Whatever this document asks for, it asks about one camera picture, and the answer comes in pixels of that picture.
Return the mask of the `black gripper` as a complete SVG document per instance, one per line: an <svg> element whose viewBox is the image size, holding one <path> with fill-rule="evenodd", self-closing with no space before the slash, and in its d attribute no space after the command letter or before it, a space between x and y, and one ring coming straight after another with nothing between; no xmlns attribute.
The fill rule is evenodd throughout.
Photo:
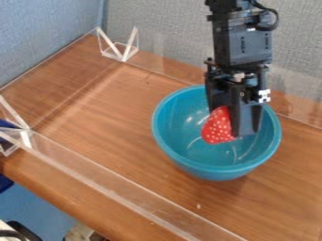
<svg viewBox="0 0 322 241"><path fill-rule="evenodd" d="M258 97L270 101L267 71L271 63L271 31L274 23L267 10L214 11L207 20L212 25L214 58L204 63L208 111L230 104L230 88L244 85Z"/></svg>

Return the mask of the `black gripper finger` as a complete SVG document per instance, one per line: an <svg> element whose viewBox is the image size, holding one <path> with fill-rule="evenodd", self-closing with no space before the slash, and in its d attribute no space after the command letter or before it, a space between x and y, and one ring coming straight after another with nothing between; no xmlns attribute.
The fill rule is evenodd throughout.
<svg viewBox="0 0 322 241"><path fill-rule="evenodd" d="M256 94L244 85L235 84L230 88L231 133L235 137L255 135L263 119L263 105Z"/></svg>

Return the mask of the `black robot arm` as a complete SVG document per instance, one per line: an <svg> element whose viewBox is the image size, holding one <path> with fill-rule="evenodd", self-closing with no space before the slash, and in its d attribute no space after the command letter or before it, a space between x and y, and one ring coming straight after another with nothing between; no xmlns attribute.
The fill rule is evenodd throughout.
<svg viewBox="0 0 322 241"><path fill-rule="evenodd" d="M267 72L271 63L271 31L278 12L256 0L204 0L211 14L214 56L204 74L210 110L224 106L231 134L255 134L260 129L263 105L270 101Z"/></svg>

